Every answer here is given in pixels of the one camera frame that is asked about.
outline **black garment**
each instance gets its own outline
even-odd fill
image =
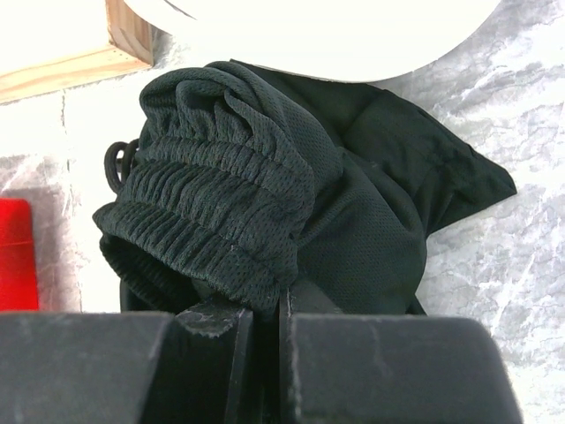
[[[426,236],[516,192],[423,110],[362,84],[239,63],[169,72],[101,249],[140,299],[180,312],[191,278],[272,314],[300,273],[345,313],[404,314]]]

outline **wooden block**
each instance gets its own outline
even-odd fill
[[[124,0],[6,3],[0,5],[0,37],[10,41],[3,42],[0,102],[153,65],[151,26]]]

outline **red object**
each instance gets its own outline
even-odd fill
[[[31,209],[0,199],[0,311],[38,309]]]

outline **white round object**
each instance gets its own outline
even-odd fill
[[[126,0],[145,20],[213,60],[323,80],[384,80],[431,63],[500,0]]]

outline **gray marble surface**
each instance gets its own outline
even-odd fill
[[[116,311],[92,213],[113,199],[102,158],[139,134],[139,91],[201,65],[159,35],[145,72],[0,106],[0,194],[30,200],[41,307]],[[528,423],[565,423],[565,0],[502,0],[466,42],[376,84],[505,166],[519,194],[429,239],[418,295],[430,314],[481,321]]]
[[[376,85],[516,181],[516,197],[429,238],[418,294],[486,325],[526,422],[565,422],[565,2],[502,0],[445,57]]]

